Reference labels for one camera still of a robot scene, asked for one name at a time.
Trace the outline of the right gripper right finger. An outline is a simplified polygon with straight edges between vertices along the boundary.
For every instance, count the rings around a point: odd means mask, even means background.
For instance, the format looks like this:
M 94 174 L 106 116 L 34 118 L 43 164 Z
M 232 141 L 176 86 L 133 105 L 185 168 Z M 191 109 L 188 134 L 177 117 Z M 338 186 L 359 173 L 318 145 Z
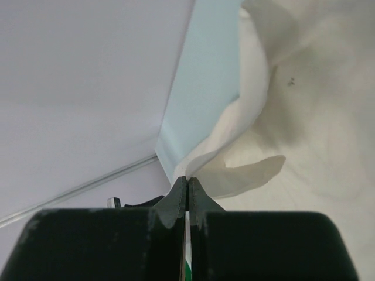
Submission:
M 188 182 L 193 280 L 357 280 L 336 225 L 324 214 L 225 211 Z

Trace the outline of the left aluminium corner post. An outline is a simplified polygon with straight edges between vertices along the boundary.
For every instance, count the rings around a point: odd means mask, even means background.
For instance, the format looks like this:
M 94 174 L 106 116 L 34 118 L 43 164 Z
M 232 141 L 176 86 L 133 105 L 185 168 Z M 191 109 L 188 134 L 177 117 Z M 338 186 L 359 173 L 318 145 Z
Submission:
M 14 212 L 12 214 L 9 214 L 7 216 L 1 217 L 1 228 L 8 226 L 14 222 L 17 222 L 21 219 L 24 219 L 46 207 L 50 207 L 52 205 L 64 202 L 68 199 L 71 199 L 75 196 L 78 196 L 80 194 L 83 194 L 87 191 L 90 191 L 96 187 L 102 186 L 103 184 L 106 184 L 110 181 L 113 181 L 119 177 L 122 177 L 126 174 L 129 174 L 131 172 L 134 172 L 138 169 L 141 169 L 151 163 L 157 162 L 158 157 L 156 154 L 147 156 L 145 158 L 142 158 L 140 160 L 137 160 L 136 162 L 133 162 L 131 164 L 128 164 L 126 166 L 120 167 L 119 169 L 113 170 L 105 175 L 102 175 L 100 177 L 97 177 L 93 180 L 87 181 L 81 185 L 72 187 L 68 189 L 67 191 L 64 191 L 60 194 L 58 194 L 55 197 L 52 197 L 50 199 L 41 201 L 37 204 L 34 204 L 32 206 L 29 206 L 27 208 L 24 208 L 22 210 L 19 210 L 17 212 Z

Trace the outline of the cream t shirt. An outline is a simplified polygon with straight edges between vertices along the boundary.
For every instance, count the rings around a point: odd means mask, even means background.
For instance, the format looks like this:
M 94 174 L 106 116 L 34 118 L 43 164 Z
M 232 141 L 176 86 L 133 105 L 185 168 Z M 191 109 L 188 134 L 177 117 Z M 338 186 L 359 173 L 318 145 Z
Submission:
M 244 1 L 239 95 L 172 167 L 234 210 L 374 212 L 374 2 Z

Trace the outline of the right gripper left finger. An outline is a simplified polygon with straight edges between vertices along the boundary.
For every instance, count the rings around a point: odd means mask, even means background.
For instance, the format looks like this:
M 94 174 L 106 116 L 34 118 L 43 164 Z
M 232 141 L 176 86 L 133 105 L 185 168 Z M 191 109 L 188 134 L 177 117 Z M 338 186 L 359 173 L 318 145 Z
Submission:
M 46 209 L 25 225 L 6 280 L 183 280 L 187 180 L 151 207 Z

